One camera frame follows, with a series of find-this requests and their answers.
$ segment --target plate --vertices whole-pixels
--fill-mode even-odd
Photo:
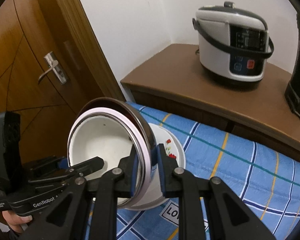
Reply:
[[[186,156],[185,152],[183,150],[183,147],[177,137],[168,131],[167,129],[150,123],[149,124],[153,133],[156,142],[163,143],[167,154],[171,154],[175,156],[178,166],[182,168],[186,168]],[[165,203],[168,200],[168,198],[164,198],[162,196],[161,188],[160,188],[160,178],[159,178],[159,171],[158,169],[155,171],[154,178],[152,182],[150,183],[150,186],[148,190],[146,191],[145,195],[142,197],[142,199],[134,204],[133,206],[127,208],[129,210],[147,210],[150,208],[155,208],[157,206],[160,206],[161,204]]]

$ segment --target tablecloth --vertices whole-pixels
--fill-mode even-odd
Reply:
[[[262,220],[277,240],[300,219],[300,163],[259,143],[190,119],[129,103],[149,123],[171,131],[183,145],[186,169],[218,176]],[[207,240],[209,225],[202,200]],[[117,212],[117,239],[178,239],[178,199],[146,211]]]

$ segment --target human hand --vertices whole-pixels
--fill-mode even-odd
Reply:
[[[2,211],[3,218],[6,220],[11,229],[17,233],[23,233],[21,228],[22,224],[29,223],[32,220],[32,216],[19,217],[12,210]]]

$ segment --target rice cooker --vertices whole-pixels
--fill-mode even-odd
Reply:
[[[235,83],[263,78],[274,45],[262,17],[227,1],[224,6],[204,6],[195,15],[200,62],[209,72]]]

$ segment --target blue button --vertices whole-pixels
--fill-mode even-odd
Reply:
[[[234,70],[236,70],[236,71],[240,71],[241,67],[242,67],[241,63],[237,62],[236,64],[234,64]]]

